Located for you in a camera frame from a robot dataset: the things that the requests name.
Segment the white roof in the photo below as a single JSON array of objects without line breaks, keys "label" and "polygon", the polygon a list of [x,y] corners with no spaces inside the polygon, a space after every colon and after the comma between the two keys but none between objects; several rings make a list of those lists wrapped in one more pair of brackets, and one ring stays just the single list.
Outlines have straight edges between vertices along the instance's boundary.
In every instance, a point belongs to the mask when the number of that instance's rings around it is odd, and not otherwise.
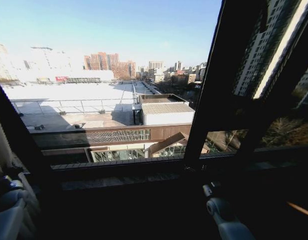
[{"label": "white roof", "polygon": [[192,108],[184,103],[167,103],[167,104],[143,104],[144,114],[169,114],[169,113],[188,113],[194,112]]}]

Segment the red brick building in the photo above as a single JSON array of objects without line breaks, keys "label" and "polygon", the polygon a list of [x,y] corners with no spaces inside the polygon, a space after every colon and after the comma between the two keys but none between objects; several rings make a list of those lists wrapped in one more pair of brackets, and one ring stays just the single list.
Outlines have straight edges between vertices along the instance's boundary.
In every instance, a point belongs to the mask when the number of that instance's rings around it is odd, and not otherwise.
[{"label": "red brick building", "polygon": [[118,53],[92,53],[90,56],[84,56],[84,65],[86,70],[112,70],[115,78],[136,77],[136,63],[120,62]]}]

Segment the white wall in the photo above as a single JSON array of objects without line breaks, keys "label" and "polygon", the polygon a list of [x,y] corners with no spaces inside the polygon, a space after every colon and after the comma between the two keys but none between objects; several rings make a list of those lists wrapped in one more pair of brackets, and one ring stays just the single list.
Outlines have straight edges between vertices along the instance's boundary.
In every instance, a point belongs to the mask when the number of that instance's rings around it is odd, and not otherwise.
[{"label": "white wall", "polygon": [[144,114],[144,125],[158,124],[187,124],[191,123],[194,118],[193,111],[191,112],[173,112],[161,114]]}]

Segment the blue sky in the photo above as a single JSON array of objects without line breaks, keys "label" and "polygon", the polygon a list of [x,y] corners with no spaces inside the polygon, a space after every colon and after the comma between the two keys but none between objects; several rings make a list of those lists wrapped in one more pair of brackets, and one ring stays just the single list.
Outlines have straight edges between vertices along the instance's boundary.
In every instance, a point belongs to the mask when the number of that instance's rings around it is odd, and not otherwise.
[{"label": "blue sky", "polygon": [[31,46],[63,50],[83,61],[96,52],[119,53],[138,66],[207,60],[220,0],[5,0],[0,43],[25,56]]}]

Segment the metal grille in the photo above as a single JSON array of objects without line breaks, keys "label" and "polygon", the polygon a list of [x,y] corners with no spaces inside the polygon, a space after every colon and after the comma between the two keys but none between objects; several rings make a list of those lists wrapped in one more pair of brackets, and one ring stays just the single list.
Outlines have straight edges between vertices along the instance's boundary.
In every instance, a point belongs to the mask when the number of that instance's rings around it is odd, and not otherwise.
[{"label": "metal grille", "polygon": [[87,132],[87,140],[90,144],[133,142],[150,139],[150,129],[119,130],[119,131],[100,131]]}]

